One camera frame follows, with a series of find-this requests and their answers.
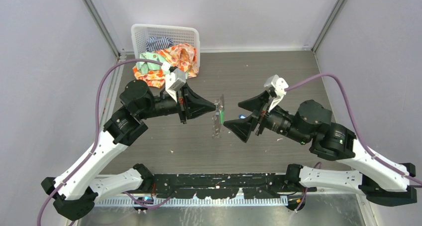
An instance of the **clothing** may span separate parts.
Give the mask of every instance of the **clothing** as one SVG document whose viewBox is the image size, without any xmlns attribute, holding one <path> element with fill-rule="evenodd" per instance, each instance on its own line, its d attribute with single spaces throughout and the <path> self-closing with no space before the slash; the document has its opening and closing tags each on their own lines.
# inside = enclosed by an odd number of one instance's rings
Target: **clothing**
<svg viewBox="0 0 422 226">
<path fill-rule="evenodd" d="M 154 53 L 160 55 L 160 62 L 163 62 L 162 59 L 164 58 L 171 66 L 178 67 L 180 70 L 185 72 L 186 78 L 196 77 L 199 72 L 199 68 L 197 66 L 197 51 L 194 47 L 187 43 L 158 50 Z M 147 57 L 148 59 L 149 57 L 152 57 L 151 59 L 156 60 L 154 53 L 143 53 L 141 56 Z M 141 68 L 138 68 L 137 66 L 133 67 L 133 73 L 135 74 L 136 79 L 144 80 L 148 86 L 156 88 L 163 87 L 165 83 L 165 74 L 167 74 L 163 72 L 162 69 L 152 70 L 150 68 L 147 73 L 143 73 Z"/>
<path fill-rule="evenodd" d="M 162 57 L 161 55 L 157 53 L 150 53 L 150 52 L 141 53 L 139 55 L 139 58 L 155 60 L 161 63 L 166 61 L 166 59 Z M 149 70 L 153 70 L 153 71 L 160 70 L 161 66 L 155 63 L 137 62 L 136 68 L 138 72 L 140 72 L 141 74 L 147 74 Z"/>
<path fill-rule="evenodd" d="M 146 51 L 154 52 L 173 46 L 173 40 L 168 37 L 150 37 L 146 41 Z"/>
</svg>

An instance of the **white plastic basket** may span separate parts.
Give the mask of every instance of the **white plastic basket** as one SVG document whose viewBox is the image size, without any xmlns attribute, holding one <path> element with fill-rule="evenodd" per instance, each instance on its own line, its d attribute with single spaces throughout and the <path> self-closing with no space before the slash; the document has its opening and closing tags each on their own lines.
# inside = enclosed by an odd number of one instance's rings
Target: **white plastic basket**
<svg viewBox="0 0 422 226">
<path fill-rule="evenodd" d="M 200 41 L 199 33 L 194 28 L 154 25 L 154 24 L 134 24 L 131 28 L 132 44 L 135 57 L 146 51 L 146 40 L 149 37 L 169 37 L 174 44 L 188 43 L 197 50 L 197 65 L 200 66 Z"/>
</svg>

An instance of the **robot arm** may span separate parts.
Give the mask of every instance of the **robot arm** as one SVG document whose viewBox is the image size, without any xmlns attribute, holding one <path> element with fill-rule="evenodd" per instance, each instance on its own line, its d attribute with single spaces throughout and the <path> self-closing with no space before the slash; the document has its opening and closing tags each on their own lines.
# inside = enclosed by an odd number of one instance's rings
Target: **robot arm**
<svg viewBox="0 0 422 226">
<path fill-rule="evenodd" d="M 120 95 L 123 106 L 118 109 L 100 132 L 98 146 L 91 158 L 54 195 L 57 212 L 70 220 L 85 216 L 94 204 L 110 196 L 128 190 L 148 190 L 153 175 L 142 164 L 121 174 L 105 179 L 95 177 L 116 156 L 131 146 L 147 129 L 143 119 L 178 114 L 180 121 L 197 118 L 215 111 L 215 105 L 194 93 L 186 83 L 185 74 L 171 69 L 166 75 L 166 91 L 154 96 L 142 80 L 131 81 Z M 41 185 L 50 194 L 72 172 L 85 157 L 91 147 L 63 174 L 45 178 Z"/>
<path fill-rule="evenodd" d="M 284 79 L 275 75 L 267 80 L 264 87 L 266 91 L 260 95 L 238 104 L 239 107 L 252 112 L 250 116 L 245 119 L 226 121 L 224 126 L 243 142 L 248 141 L 251 132 L 258 125 L 256 135 L 260 135 L 267 128 L 301 145 L 312 142 L 310 152 L 319 158 L 337 161 L 356 169 L 356 171 L 336 172 L 309 170 L 301 166 L 302 168 L 296 171 L 288 169 L 288 173 L 295 172 L 291 178 L 292 182 L 304 187 L 325 186 L 348 189 L 357 194 L 363 193 L 368 200 L 386 206 L 416 202 L 416 190 L 410 186 L 409 179 L 372 158 L 351 130 L 331 122 L 330 110 L 324 109 L 314 100 L 308 100 L 300 104 L 295 115 L 291 115 L 274 104 L 274 102 L 279 103 L 280 97 L 285 95 L 284 89 L 288 85 Z M 411 176 L 415 175 L 413 164 L 399 164 L 378 153 L 376 155 L 391 166 Z M 314 172 L 319 172 L 319 176 L 313 176 Z M 350 177 L 348 176 L 350 173 L 355 176 L 354 181 L 351 181 L 352 178 L 347 178 Z"/>
</svg>

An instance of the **table surface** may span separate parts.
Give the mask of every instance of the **table surface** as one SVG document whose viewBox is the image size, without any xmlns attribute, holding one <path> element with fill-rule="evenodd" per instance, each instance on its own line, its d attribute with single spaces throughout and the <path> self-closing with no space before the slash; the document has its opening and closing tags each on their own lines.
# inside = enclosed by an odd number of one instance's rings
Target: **table surface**
<svg viewBox="0 0 422 226">
<path fill-rule="evenodd" d="M 118 94 L 135 79 L 133 66 L 124 66 Z M 263 92 L 268 77 L 277 74 L 292 86 L 318 73 L 310 51 L 203 53 L 198 77 L 187 82 L 195 93 L 211 102 L 224 94 L 224 119 L 228 120 L 250 114 L 237 103 Z M 299 104 L 309 99 L 331 109 L 321 79 L 289 92 L 279 105 L 295 113 Z M 114 111 L 119 107 L 118 99 Z M 221 138 L 212 139 L 213 115 L 188 120 L 185 125 L 178 115 L 145 120 L 149 129 L 113 159 L 102 174 L 119 174 L 136 163 L 143 163 L 152 173 L 282 173 L 288 164 L 314 166 L 318 161 L 323 169 L 350 169 L 317 158 L 309 153 L 310 144 L 302 146 L 269 130 L 260 136 L 252 134 L 245 144 L 223 126 Z"/>
</svg>

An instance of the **cable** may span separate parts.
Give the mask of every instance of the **cable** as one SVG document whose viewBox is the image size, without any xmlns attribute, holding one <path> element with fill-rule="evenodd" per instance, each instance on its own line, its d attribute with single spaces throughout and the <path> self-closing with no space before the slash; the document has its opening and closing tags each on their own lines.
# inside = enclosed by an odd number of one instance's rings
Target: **cable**
<svg viewBox="0 0 422 226">
<path fill-rule="evenodd" d="M 280 195 L 280 196 L 290 196 L 290 195 L 294 195 L 295 193 L 297 193 L 297 191 L 294 192 L 294 193 L 291 193 L 291 194 L 280 194 L 280 193 L 278 193 L 278 195 Z"/>
<path fill-rule="evenodd" d="M 151 198 L 155 196 L 155 183 L 152 184 L 152 190 L 151 190 Z"/>
<path fill-rule="evenodd" d="M 320 169 L 320 168 L 321 168 L 321 166 L 322 166 L 322 163 L 321 163 L 321 162 L 318 162 L 317 164 L 315 164 L 314 168 L 317 168 L 317 167 L 318 167 L 318 169 Z M 303 203 L 303 202 L 304 202 L 304 200 L 306 199 L 306 194 L 307 194 L 307 193 L 308 193 L 308 188 L 305 188 L 304 195 L 303 195 L 303 197 L 302 197 L 302 199 L 301 199 L 300 203 L 298 204 L 298 206 L 295 208 L 295 212 L 296 212 L 296 213 L 298 212 L 298 209 L 302 206 L 302 203 Z"/>
<path fill-rule="evenodd" d="M 352 125 L 353 125 L 353 128 L 355 129 L 355 133 L 357 135 L 357 138 L 358 138 L 359 142 L 362 144 L 363 148 L 368 152 L 368 154 L 372 158 L 374 158 L 376 161 L 378 161 L 379 163 L 381 163 L 382 165 L 384 165 L 385 167 L 387 167 L 390 170 L 392 170 L 392 171 L 400 174 L 402 177 L 406 177 L 409 180 L 412 180 L 413 182 L 422 185 L 422 181 L 421 180 L 418 180 L 415 177 L 412 177 L 410 175 L 407 175 L 405 172 L 402 172 L 401 170 L 397 169 L 396 167 L 394 167 L 394 166 L 388 164 L 387 162 L 383 161 L 378 156 L 376 156 L 372 152 L 372 150 L 368 147 L 368 145 L 366 144 L 366 142 L 363 140 L 363 137 L 360 134 L 360 131 L 357 128 L 357 124 L 356 124 L 355 118 L 353 116 L 352 109 L 351 109 L 350 103 L 349 103 L 349 99 L 347 98 L 346 91 L 344 90 L 343 84 L 341 84 L 340 79 L 336 75 L 334 75 L 332 73 L 320 73 L 320 74 L 314 75 L 314 76 L 312 76 L 310 78 L 307 78 L 307 79 L 305 79 L 305 80 L 303 80 L 303 81 L 301 81 L 301 82 L 293 85 L 292 87 L 286 88 L 285 91 L 288 92 L 288 91 L 291 91 L 293 89 L 296 89 L 296 88 L 302 86 L 303 84 L 306 84 L 306 83 L 308 83 L 308 82 L 310 82 L 310 81 L 312 81 L 312 80 L 314 80 L 316 78 L 319 78 L 319 77 L 331 77 L 331 78 L 333 78 L 337 82 L 338 87 L 340 88 L 341 94 L 343 95 L 344 103 L 346 103 L 347 112 L 349 113 L 349 117 L 350 117 L 350 120 L 352 121 Z"/>
<path fill-rule="evenodd" d="M 147 62 L 147 63 L 155 63 L 158 65 L 163 65 L 163 63 L 158 62 L 158 61 L 154 61 L 154 60 L 149 60 L 149 59 L 129 59 L 120 63 L 117 63 L 116 65 L 112 66 L 103 76 L 103 78 L 100 81 L 100 85 L 98 86 L 98 90 L 97 90 L 97 96 L 95 99 L 95 140 L 94 140 L 94 144 L 93 147 L 90 151 L 90 154 L 88 154 L 85 159 L 72 171 L 70 172 L 70 174 L 51 192 L 51 194 L 48 195 L 48 197 L 46 198 L 46 200 L 44 201 L 44 203 L 41 206 L 40 211 L 38 212 L 38 217 L 37 217 L 37 226 L 41 226 L 41 218 L 42 218 L 42 214 L 44 213 L 45 208 L 47 207 L 48 202 L 53 198 L 53 196 L 57 193 L 57 191 L 59 191 L 62 186 L 64 184 L 66 184 L 66 182 L 74 175 L 76 174 L 76 172 L 78 172 L 78 170 L 80 168 L 82 168 L 83 165 L 85 165 L 85 163 L 89 160 L 89 158 L 91 157 L 91 155 L 95 152 L 95 149 L 97 148 L 97 144 L 98 144 L 98 139 L 99 139 L 99 134 L 100 134 L 100 109 L 99 109 L 99 105 L 100 105 L 100 94 L 101 94 L 101 89 L 103 88 L 104 82 L 106 81 L 107 77 L 110 75 L 110 73 L 120 67 L 121 65 L 127 64 L 127 63 L 135 63 L 135 62 Z"/>
<path fill-rule="evenodd" d="M 133 195 L 129 194 L 128 192 L 123 192 L 123 193 L 127 194 L 137 205 L 141 205 L 142 207 L 147 208 L 148 210 L 156 210 L 157 208 L 159 208 L 163 204 L 167 203 L 167 201 L 169 201 L 171 199 L 171 196 L 169 196 L 163 202 L 161 202 L 157 205 L 145 205 L 141 201 L 135 199 L 135 197 Z"/>
</svg>

